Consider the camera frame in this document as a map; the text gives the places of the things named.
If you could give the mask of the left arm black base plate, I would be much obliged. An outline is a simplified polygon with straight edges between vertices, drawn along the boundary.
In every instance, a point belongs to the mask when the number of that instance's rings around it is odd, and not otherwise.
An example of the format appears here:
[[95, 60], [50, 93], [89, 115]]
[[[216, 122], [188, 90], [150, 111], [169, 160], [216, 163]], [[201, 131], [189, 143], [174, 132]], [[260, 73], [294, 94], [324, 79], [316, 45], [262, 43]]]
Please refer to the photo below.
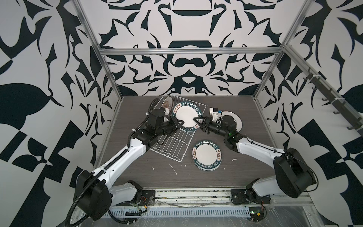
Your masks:
[[155, 190], [143, 190], [137, 204], [139, 206], [150, 205], [155, 202], [155, 197], [156, 197]]

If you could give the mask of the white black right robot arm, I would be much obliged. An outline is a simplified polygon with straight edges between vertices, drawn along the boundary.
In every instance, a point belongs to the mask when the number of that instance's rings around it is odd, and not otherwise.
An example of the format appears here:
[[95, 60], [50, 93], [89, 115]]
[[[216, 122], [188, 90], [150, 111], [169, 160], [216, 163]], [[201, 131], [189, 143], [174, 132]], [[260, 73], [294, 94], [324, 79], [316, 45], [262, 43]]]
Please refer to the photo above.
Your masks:
[[306, 164], [294, 148], [280, 149], [256, 142], [237, 131], [237, 123], [231, 116], [223, 116], [214, 122], [211, 117], [195, 117], [194, 122], [206, 134], [222, 136], [226, 147], [236, 153], [250, 156], [274, 169], [274, 175], [253, 181], [247, 187], [252, 197], [285, 194], [298, 198], [307, 188], [319, 185], [315, 172]]

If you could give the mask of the green cloud pattern plate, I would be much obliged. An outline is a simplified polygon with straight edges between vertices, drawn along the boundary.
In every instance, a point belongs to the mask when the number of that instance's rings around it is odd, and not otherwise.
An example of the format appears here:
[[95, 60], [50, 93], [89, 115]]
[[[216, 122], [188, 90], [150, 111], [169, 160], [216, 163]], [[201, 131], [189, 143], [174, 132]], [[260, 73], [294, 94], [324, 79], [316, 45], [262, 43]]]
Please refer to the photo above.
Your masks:
[[236, 126], [237, 131], [241, 132], [241, 130], [243, 128], [243, 121], [238, 115], [236, 115], [235, 113], [230, 112], [230, 111], [223, 111], [222, 116], [231, 116], [231, 117], [233, 117], [234, 121], [237, 124], [237, 126]]

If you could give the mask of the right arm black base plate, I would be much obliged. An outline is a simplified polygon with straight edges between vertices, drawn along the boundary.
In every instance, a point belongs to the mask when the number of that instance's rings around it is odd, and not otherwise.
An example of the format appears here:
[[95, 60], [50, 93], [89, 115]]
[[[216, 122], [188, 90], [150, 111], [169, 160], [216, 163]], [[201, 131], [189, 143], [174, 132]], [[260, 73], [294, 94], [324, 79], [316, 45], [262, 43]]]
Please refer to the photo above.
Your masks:
[[270, 204], [271, 198], [269, 195], [260, 197], [252, 189], [232, 189], [231, 202], [235, 205], [245, 204]]

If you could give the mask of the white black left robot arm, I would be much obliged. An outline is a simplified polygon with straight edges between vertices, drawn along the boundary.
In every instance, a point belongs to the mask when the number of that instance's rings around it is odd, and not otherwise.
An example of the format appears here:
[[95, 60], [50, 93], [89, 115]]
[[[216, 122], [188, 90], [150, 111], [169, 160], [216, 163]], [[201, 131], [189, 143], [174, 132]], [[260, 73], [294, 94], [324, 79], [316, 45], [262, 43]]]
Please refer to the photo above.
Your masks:
[[134, 181], [114, 186], [120, 175], [161, 136], [171, 136], [184, 124], [165, 108], [155, 109], [159, 98], [150, 104], [146, 118], [128, 136], [127, 144], [110, 160], [92, 172], [84, 170], [77, 177], [73, 204], [65, 219], [67, 227], [76, 227], [87, 218], [98, 220], [110, 208], [121, 204], [138, 204], [143, 188]]

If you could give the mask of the green banner rim plate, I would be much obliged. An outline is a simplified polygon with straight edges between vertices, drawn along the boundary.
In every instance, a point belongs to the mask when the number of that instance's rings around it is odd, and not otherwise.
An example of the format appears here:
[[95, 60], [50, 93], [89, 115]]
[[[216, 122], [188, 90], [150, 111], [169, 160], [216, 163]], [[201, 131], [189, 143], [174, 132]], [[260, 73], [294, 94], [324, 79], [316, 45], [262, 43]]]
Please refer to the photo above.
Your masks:
[[196, 131], [199, 125], [194, 121], [194, 118], [202, 117], [202, 111], [191, 102], [179, 102], [172, 110], [172, 116], [179, 121], [184, 121], [181, 126], [183, 131]]
[[192, 149], [192, 158], [205, 161], [219, 160], [222, 162], [220, 147], [213, 141], [202, 140], [197, 142]]

